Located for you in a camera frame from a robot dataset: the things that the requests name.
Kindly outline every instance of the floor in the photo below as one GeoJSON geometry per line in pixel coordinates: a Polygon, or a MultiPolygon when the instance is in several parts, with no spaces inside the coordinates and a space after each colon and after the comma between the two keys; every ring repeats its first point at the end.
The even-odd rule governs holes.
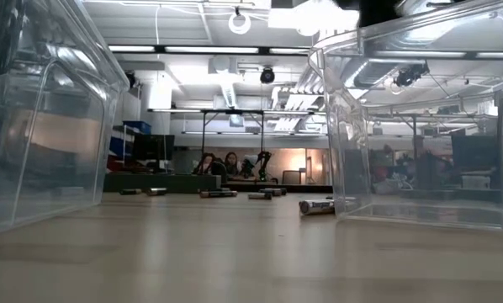
{"type": "Polygon", "coordinates": [[[503,234],[300,217],[313,198],[106,194],[0,234],[0,303],[503,303],[503,234]]]}

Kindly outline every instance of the person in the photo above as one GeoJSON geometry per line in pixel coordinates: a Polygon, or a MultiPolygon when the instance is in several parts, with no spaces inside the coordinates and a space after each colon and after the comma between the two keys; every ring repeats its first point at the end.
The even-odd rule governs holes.
{"type": "Polygon", "coordinates": [[[237,176],[240,172],[240,163],[238,162],[238,157],[234,152],[229,152],[225,155],[225,167],[227,168],[227,174],[229,176],[237,176]]]}
{"type": "Polygon", "coordinates": [[[199,162],[199,165],[193,170],[192,174],[211,174],[214,159],[214,154],[205,152],[201,158],[201,162],[199,162]]]}

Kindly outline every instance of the battery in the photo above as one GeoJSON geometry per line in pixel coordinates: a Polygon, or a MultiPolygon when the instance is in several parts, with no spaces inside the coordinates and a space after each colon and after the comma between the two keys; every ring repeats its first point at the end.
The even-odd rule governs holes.
{"type": "Polygon", "coordinates": [[[208,191],[208,192],[200,192],[199,196],[201,198],[224,198],[224,197],[236,197],[238,195],[238,192],[233,190],[226,190],[226,191],[208,191]]]}
{"type": "Polygon", "coordinates": [[[270,193],[274,197],[279,197],[282,195],[281,189],[259,189],[259,193],[270,193]]]}
{"type": "Polygon", "coordinates": [[[121,195],[141,194],[141,189],[122,189],[119,191],[121,195]]]}
{"type": "Polygon", "coordinates": [[[230,188],[219,188],[219,189],[200,189],[199,192],[219,192],[219,191],[231,191],[230,188]]]}
{"type": "Polygon", "coordinates": [[[145,192],[148,196],[165,195],[167,189],[146,189],[145,192]]]}
{"type": "Polygon", "coordinates": [[[272,199],[272,193],[253,193],[248,195],[248,199],[272,199]]]}
{"type": "Polygon", "coordinates": [[[334,208],[334,201],[331,199],[313,199],[300,201],[299,208],[302,215],[333,214],[336,212],[334,208]]]}

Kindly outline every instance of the ceiling light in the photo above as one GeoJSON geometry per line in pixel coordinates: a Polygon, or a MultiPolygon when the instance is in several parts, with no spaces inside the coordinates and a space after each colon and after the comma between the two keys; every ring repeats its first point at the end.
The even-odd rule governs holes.
{"type": "Polygon", "coordinates": [[[479,52],[476,58],[480,59],[503,59],[503,52],[479,52]]]}
{"type": "MultiPolygon", "coordinates": [[[[205,133],[205,135],[217,135],[218,134],[215,131],[205,131],[204,133],[205,133]]],[[[201,132],[201,131],[183,131],[183,132],[181,132],[181,134],[184,134],[184,135],[202,135],[203,132],[201,132]]]]}
{"type": "Polygon", "coordinates": [[[276,55],[308,55],[309,48],[271,48],[270,53],[276,55]]]}
{"type": "Polygon", "coordinates": [[[110,45],[113,52],[154,52],[154,46],[148,45],[110,45]]]}
{"type": "Polygon", "coordinates": [[[229,17],[229,21],[227,23],[229,26],[230,31],[237,35],[243,35],[247,33],[251,26],[252,26],[252,20],[250,19],[250,16],[247,13],[233,13],[229,17]],[[242,25],[236,25],[235,24],[235,18],[242,16],[244,18],[244,23],[242,25]]]}
{"type": "Polygon", "coordinates": [[[296,133],[295,136],[328,136],[328,134],[308,134],[308,133],[296,133]]]}
{"type": "Polygon", "coordinates": [[[307,111],[293,111],[293,110],[265,110],[265,114],[294,114],[294,115],[307,115],[312,112],[307,111]]]}
{"type": "Polygon", "coordinates": [[[166,46],[168,53],[257,54],[257,47],[166,46]]]}
{"type": "Polygon", "coordinates": [[[220,132],[220,135],[259,135],[259,134],[246,133],[246,132],[220,132]]]}
{"type": "Polygon", "coordinates": [[[201,113],[200,109],[149,109],[149,111],[154,113],[201,113]]]}
{"type": "Polygon", "coordinates": [[[434,50],[376,50],[375,56],[381,57],[415,57],[415,58],[462,58],[467,55],[464,51],[434,51],[434,50]]]}
{"type": "Polygon", "coordinates": [[[232,2],[232,1],[204,1],[204,0],[173,0],[173,1],[156,1],[156,0],[133,0],[133,1],[117,1],[117,0],[83,0],[84,3],[117,3],[125,6],[197,6],[199,3],[206,7],[239,7],[253,8],[255,3],[232,2]]]}

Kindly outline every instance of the clear plastic bin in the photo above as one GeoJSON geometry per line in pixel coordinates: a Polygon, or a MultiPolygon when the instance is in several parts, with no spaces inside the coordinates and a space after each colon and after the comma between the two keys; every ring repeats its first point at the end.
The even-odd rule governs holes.
{"type": "Polygon", "coordinates": [[[128,85],[80,2],[0,0],[0,231],[101,200],[128,85]]]}
{"type": "Polygon", "coordinates": [[[340,217],[503,229],[502,0],[332,36],[310,65],[324,83],[340,217]],[[412,164],[373,165],[399,149],[412,164]],[[463,187],[474,178],[489,182],[463,187]]]}

